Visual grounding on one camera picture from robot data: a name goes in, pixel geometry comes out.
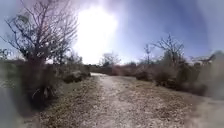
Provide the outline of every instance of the dirt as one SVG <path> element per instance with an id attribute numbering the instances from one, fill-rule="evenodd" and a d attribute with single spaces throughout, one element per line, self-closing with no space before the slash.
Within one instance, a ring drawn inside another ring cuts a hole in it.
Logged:
<path id="1" fill-rule="evenodd" d="M 64 85 L 59 100 L 37 114 L 39 127 L 222 127 L 224 102 L 128 77 L 95 75 Z"/>

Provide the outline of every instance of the tree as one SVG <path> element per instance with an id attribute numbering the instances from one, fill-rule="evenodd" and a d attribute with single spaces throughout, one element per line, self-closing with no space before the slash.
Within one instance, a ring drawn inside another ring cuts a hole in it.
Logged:
<path id="1" fill-rule="evenodd" d="M 71 55 L 67 57 L 67 63 L 69 64 L 82 64 L 82 57 L 77 53 L 71 52 Z"/>
<path id="2" fill-rule="evenodd" d="M 129 63 L 127 63 L 127 64 L 125 64 L 125 66 L 127 66 L 127 67 L 131 67 L 131 68 L 136 68 L 137 67 L 137 64 L 136 64 L 136 62 L 134 62 L 134 61 L 131 61 L 131 62 L 129 62 Z"/>
<path id="3" fill-rule="evenodd" d="M 52 65 L 45 62 L 63 62 L 76 34 L 77 18 L 70 13 L 68 0 L 36 0 L 31 7 L 21 3 L 24 11 L 6 20 L 12 33 L 1 38 L 25 59 L 19 70 L 21 86 L 31 103 L 40 107 L 52 98 L 57 84 Z"/>
<path id="4" fill-rule="evenodd" d="M 147 61 L 147 64 L 149 65 L 150 64 L 150 54 L 153 50 L 153 47 L 149 47 L 149 44 L 146 44 L 144 47 L 144 50 L 145 50 L 145 54 L 146 54 L 146 61 Z"/>
<path id="5" fill-rule="evenodd" d="M 8 49 L 0 49 L 0 60 L 6 60 L 10 54 Z"/>
<path id="6" fill-rule="evenodd" d="M 105 53 L 105 54 L 103 54 L 103 57 L 101 60 L 101 65 L 104 67 L 113 66 L 113 65 L 118 64 L 120 61 L 121 60 L 119 59 L 118 55 L 115 54 L 114 52 Z"/>
<path id="7" fill-rule="evenodd" d="M 32 64 L 64 54 L 76 33 L 76 18 L 66 9 L 69 3 L 37 0 L 31 8 L 21 3 L 25 11 L 6 20 L 12 34 L 2 39 Z"/>
<path id="8" fill-rule="evenodd" d="M 171 61 L 169 63 L 172 65 L 176 65 L 182 60 L 182 50 L 184 45 L 176 42 L 170 35 L 166 40 L 162 38 L 159 42 L 152 45 L 164 50 L 165 53 L 163 59 L 165 61 Z"/>

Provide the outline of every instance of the dirt path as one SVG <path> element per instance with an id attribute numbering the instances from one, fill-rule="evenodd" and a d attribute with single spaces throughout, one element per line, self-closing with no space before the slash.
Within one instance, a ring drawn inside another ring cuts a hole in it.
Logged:
<path id="1" fill-rule="evenodd" d="M 168 90 L 134 78 L 97 74 L 62 87 L 59 101 L 38 115 L 41 127 L 223 127 L 223 101 Z"/>
<path id="2" fill-rule="evenodd" d="M 80 127 L 184 127 L 187 115 L 193 110 L 187 99 L 192 98 L 189 95 L 181 97 L 130 78 L 98 76 L 97 79 L 98 105 Z"/>

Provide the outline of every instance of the sun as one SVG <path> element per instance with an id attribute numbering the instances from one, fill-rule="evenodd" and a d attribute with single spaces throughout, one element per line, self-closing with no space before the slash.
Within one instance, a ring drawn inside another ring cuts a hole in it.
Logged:
<path id="1" fill-rule="evenodd" d="M 77 43 L 74 50 L 84 63 L 98 63 L 108 52 L 109 44 L 117 28 L 116 18 L 102 7 L 90 7 L 78 13 Z"/>

